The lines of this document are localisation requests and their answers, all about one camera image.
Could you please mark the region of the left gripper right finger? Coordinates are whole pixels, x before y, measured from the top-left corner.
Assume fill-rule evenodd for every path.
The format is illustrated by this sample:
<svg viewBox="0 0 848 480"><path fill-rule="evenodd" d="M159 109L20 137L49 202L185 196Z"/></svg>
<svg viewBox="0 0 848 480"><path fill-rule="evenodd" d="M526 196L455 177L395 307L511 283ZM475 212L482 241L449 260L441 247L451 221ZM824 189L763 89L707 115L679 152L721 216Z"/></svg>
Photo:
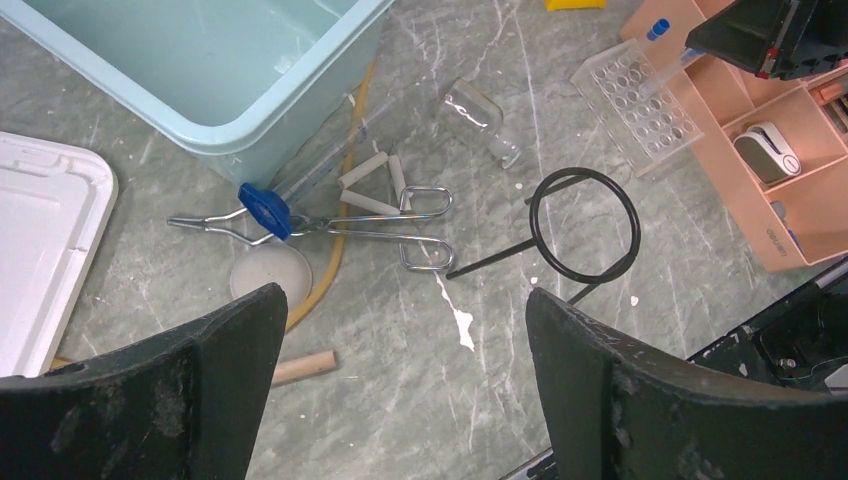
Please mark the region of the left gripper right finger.
<svg viewBox="0 0 848 480"><path fill-rule="evenodd" d="M537 288L536 382L562 479L843 479L847 399L687 362Z"/></svg>

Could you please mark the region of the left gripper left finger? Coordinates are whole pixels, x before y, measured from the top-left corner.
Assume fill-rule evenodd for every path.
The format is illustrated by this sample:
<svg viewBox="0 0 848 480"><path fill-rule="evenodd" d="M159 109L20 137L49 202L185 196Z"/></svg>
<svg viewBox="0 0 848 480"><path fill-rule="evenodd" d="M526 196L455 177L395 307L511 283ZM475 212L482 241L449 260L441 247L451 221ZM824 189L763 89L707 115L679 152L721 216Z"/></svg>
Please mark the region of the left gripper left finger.
<svg viewBox="0 0 848 480"><path fill-rule="evenodd" d="M242 479L288 315L267 284L42 376L1 381L5 479Z"/></svg>

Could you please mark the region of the yellow test tube rack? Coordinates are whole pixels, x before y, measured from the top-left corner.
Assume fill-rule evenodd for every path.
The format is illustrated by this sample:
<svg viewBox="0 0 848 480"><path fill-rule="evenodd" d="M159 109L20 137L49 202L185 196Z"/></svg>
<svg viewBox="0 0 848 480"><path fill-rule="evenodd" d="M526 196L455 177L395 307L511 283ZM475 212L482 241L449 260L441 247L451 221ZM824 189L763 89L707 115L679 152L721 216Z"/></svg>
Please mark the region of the yellow test tube rack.
<svg viewBox="0 0 848 480"><path fill-rule="evenodd" d="M544 0L548 11L604 9L606 0Z"/></svg>

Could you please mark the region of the blue capped test tube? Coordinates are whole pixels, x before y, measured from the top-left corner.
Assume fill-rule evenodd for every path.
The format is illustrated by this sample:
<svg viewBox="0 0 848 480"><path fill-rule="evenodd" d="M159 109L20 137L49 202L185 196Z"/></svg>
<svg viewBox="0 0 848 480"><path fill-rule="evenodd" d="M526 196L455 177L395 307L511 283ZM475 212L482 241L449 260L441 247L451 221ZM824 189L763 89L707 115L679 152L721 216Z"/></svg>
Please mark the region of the blue capped test tube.
<svg viewBox="0 0 848 480"><path fill-rule="evenodd" d="M701 58L703 55L704 52L701 50L689 47L684 48L676 60L670 62L668 65L664 66L662 69L647 78L646 81L639 87L638 94L643 98L648 98L654 93L657 93L677 73L683 71L688 65Z"/></svg>
<svg viewBox="0 0 848 480"><path fill-rule="evenodd" d="M644 40L652 43L660 39L669 29L671 23L667 18L659 18L646 32Z"/></svg>

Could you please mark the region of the black wire ring stand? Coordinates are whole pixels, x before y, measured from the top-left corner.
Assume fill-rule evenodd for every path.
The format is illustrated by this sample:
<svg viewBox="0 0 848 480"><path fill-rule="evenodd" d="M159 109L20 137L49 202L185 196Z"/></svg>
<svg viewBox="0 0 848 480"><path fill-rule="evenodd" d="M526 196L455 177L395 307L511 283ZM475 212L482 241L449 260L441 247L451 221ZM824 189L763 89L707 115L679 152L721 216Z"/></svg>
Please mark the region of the black wire ring stand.
<svg viewBox="0 0 848 480"><path fill-rule="evenodd" d="M581 286L576 305L600 286L627 274L642 247L636 205L610 176L587 167L566 167L546 176L525 201L529 238L446 275L477 272L534 252L558 277Z"/></svg>

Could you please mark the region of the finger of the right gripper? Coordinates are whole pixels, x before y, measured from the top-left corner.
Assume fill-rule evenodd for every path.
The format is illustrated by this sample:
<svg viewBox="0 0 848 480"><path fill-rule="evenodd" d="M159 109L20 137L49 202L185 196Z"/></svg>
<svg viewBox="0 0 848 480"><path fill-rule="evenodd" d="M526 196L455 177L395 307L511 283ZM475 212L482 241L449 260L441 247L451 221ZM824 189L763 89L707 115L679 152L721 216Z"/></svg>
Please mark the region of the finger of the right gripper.
<svg viewBox="0 0 848 480"><path fill-rule="evenodd" d="M847 3L733 1L693 28L685 46L762 79L828 73L847 59Z"/></svg>

